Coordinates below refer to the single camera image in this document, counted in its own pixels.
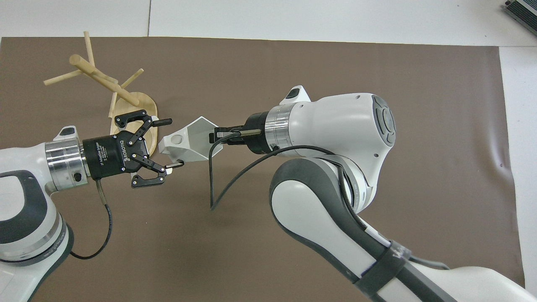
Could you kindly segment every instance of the wooden base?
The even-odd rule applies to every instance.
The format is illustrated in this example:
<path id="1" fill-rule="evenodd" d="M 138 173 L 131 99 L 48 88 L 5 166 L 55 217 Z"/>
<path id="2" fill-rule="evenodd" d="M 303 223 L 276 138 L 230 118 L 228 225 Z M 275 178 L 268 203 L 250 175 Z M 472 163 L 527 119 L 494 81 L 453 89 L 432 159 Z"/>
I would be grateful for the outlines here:
<path id="1" fill-rule="evenodd" d="M 119 132 L 118 127 L 114 123 L 113 117 L 118 116 L 120 114 L 144 109 L 147 112 L 147 115 L 158 116 L 157 105 L 152 98 L 142 92 L 131 92 L 130 94 L 140 100 L 140 103 L 138 104 L 138 106 L 133 106 L 126 100 L 118 98 L 115 103 L 111 105 L 110 112 L 112 117 L 112 124 L 110 125 L 110 134 L 117 134 Z M 127 131 L 134 133 L 136 132 L 136 130 L 138 130 L 138 128 L 140 128 L 141 125 L 142 122 L 140 121 L 129 123 L 127 125 Z M 146 140 L 147 150 L 149 151 L 149 156 L 151 156 L 158 144 L 157 128 L 150 128 L 149 131 L 143 136 L 143 138 Z"/>

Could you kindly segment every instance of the white surface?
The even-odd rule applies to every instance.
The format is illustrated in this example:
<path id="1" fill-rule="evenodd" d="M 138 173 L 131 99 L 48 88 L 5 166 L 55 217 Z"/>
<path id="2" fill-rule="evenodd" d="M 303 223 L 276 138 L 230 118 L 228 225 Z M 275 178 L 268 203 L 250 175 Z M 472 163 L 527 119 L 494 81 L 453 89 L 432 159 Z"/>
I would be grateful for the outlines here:
<path id="1" fill-rule="evenodd" d="M 140 37 L 149 0 L 1 0 L 0 37 Z"/>
<path id="2" fill-rule="evenodd" d="M 24 207 L 23 186 L 16 176 L 0 178 L 0 221 L 15 217 Z"/>
<path id="3" fill-rule="evenodd" d="M 536 46 L 503 0 L 153 0 L 150 36 Z"/>
<path id="4" fill-rule="evenodd" d="M 537 295 L 537 47 L 500 48 L 526 288 Z"/>
<path id="5" fill-rule="evenodd" d="M 322 246 L 360 277 L 375 258 L 332 220 L 315 193 L 298 181 L 284 181 L 272 193 L 276 219 L 291 232 Z"/>
<path id="6" fill-rule="evenodd" d="M 491 269 L 463 267 L 436 270 L 416 263 L 412 265 L 457 301 L 537 302 L 520 285 Z"/>

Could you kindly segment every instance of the brown mat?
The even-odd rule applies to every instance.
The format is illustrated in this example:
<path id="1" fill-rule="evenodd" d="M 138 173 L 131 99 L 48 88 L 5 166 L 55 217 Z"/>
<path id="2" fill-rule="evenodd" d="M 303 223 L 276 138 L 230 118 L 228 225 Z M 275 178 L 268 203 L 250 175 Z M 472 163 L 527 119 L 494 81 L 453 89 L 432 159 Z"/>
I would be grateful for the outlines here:
<path id="1" fill-rule="evenodd" d="M 203 115 L 243 123 L 304 85 L 312 100 L 350 92 L 384 98 L 397 142 L 375 201 L 362 217 L 423 258 L 493 268 L 524 283 L 497 47 L 355 44 L 194 38 L 93 38 L 99 69 L 151 96 L 159 136 Z M 83 38 L 3 38 L 0 148 L 52 140 L 65 125 L 82 139 L 106 135 L 111 93 L 79 76 L 49 87 L 85 56 Z M 257 159 L 225 146 L 216 188 Z M 156 161 L 168 163 L 158 154 Z M 272 218 L 268 189 L 284 159 L 254 168 L 210 213 L 207 162 L 189 163 L 164 185 L 133 190 L 129 176 L 103 180 L 114 232 L 97 258 L 72 257 L 34 301 L 365 301 L 315 252 Z M 93 182 L 53 196 L 73 228 L 74 251 L 100 247 L 106 212 Z"/>

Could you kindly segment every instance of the screw hole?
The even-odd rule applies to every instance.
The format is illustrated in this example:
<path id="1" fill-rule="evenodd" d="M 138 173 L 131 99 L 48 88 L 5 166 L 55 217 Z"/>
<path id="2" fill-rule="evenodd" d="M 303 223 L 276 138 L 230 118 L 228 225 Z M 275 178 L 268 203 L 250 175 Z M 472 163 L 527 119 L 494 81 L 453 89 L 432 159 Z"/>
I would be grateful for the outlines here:
<path id="1" fill-rule="evenodd" d="M 79 181 L 82 180 L 82 174 L 80 174 L 80 173 L 78 173 L 78 172 L 77 172 L 77 173 L 74 173 L 74 174 L 72 175 L 72 177 L 73 177 L 73 179 L 75 180 L 75 182 L 79 182 Z"/>

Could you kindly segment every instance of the wooden mug tree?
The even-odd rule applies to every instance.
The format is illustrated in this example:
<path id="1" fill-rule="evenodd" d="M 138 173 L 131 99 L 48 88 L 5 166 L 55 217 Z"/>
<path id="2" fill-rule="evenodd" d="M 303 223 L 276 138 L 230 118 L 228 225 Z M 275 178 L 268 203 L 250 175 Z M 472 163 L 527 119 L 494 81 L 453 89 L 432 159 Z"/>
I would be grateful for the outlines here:
<path id="1" fill-rule="evenodd" d="M 84 32 L 84 40 L 86 43 L 86 50 L 88 52 L 88 61 L 83 59 L 81 56 L 74 54 L 69 58 L 69 63 L 75 66 L 77 70 L 45 80 L 43 83 L 45 85 L 51 85 L 81 74 L 85 74 L 86 76 L 95 80 L 97 83 L 108 88 L 112 92 L 112 102 L 110 104 L 110 110 L 108 111 L 108 117 L 112 119 L 110 125 L 110 134 L 117 134 L 119 132 L 118 127 L 114 123 L 114 117 L 120 114 L 143 109 L 148 115 L 157 116 L 157 105 L 152 98 L 142 92 L 128 92 L 125 89 L 140 74 L 142 74 L 143 69 L 138 69 L 138 71 L 124 81 L 123 84 L 119 85 L 118 80 L 104 74 L 95 67 L 93 50 L 91 48 L 90 35 L 88 32 Z M 136 132 L 141 125 L 141 121 L 129 123 L 129 125 L 127 125 L 127 130 L 130 132 Z M 157 146 L 157 128 L 150 128 L 149 131 L 144 135 L 144 139 L 147 143 L 149 155 L 152 155 Z"/>

